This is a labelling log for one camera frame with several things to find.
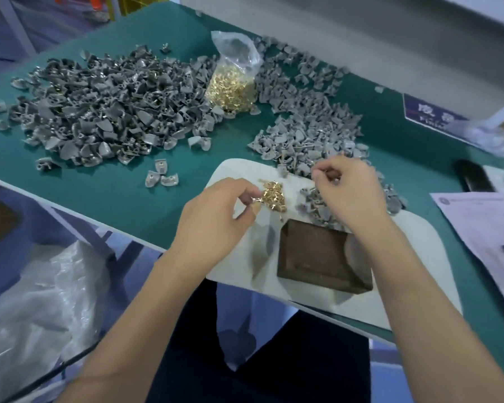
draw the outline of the person's lap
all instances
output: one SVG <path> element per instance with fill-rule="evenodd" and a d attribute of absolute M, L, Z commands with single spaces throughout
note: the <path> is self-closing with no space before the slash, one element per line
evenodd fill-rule
<path fill-rule="evenodd" d="M 368 339 L 303 311 L 232 372 L 216 334 L 216 283 L 204 280 L 177 322 L 147 403 L 370 402 Z"/>

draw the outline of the pink paper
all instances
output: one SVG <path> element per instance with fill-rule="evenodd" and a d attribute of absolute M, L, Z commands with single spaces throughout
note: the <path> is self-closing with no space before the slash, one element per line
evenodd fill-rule
<path fill-rule="evenodd" d="M 497 192 L 432 193 L 465 245 L 504 296 L 504 196 Z"/>

